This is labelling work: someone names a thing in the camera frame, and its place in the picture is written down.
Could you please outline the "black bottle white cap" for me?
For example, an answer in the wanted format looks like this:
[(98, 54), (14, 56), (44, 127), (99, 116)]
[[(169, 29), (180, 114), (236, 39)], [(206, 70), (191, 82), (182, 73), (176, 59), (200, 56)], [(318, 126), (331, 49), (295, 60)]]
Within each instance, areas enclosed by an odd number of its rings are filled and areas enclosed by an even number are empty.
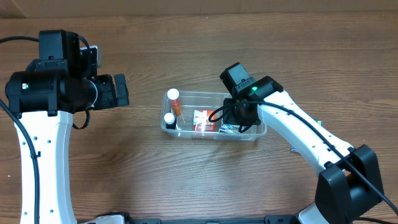
[(177, 120), (173, 113), (164, 114), (164, 123), (166, 129), (176, 129), (177, 127)]

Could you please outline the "white blue box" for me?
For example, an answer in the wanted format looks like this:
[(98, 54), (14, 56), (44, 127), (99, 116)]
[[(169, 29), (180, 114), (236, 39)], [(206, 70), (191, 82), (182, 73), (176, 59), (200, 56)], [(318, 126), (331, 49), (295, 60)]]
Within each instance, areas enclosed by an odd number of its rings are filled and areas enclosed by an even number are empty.
[(220, 133), (239, 133), (240, 125), (222, 124), (219, 128)]

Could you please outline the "red white box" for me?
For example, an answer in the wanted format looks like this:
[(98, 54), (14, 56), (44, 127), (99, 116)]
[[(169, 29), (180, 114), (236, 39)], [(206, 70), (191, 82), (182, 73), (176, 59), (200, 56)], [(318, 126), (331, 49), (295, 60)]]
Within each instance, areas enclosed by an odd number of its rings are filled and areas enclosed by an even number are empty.
[(208, 118), (213, 110), (194, 110), (193, 130), (199, 132), (215, 132), (215, 123), (209, 122)]

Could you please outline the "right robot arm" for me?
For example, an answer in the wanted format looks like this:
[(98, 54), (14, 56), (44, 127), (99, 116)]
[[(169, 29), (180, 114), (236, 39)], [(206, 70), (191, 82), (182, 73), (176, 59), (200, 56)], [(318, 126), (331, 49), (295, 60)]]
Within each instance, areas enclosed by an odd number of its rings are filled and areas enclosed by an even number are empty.
[(290, 223), (353, 223), (382, 202), (376, 153), (367, 145), (353, 147), (312, 119), (282, 85), (266, 76), (256, 80), (239, 63), (220, 79), (231, 94), (223, 116), (244, 132), (257, 123), (270, 126), (310, 164), (318, 178), (315, 201)]

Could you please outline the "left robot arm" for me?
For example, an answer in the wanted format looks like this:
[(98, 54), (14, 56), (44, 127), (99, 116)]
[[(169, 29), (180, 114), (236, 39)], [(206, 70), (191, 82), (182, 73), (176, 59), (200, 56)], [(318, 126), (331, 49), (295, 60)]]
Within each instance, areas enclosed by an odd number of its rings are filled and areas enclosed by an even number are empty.
[(39, 57), (6, 83), (1, 103), (21, 152), (22, 223), (75, 223), (69, 145), (73, 116), (127, 106), (123, 74), (98, 75), (95, 45), (74, 32), (43, 30)]

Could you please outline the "orange bottle white cap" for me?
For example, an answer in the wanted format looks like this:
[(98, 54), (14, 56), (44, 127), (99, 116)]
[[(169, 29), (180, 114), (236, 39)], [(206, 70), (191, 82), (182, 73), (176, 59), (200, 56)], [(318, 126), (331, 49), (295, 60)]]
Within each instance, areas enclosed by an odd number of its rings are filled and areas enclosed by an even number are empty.
[(170, 101), (174, 114), (180, 116), (182, 114), (182, 108), (179, 100), (180, 93), (176, 88), (171, 88), (167, 91), (167, 98)]

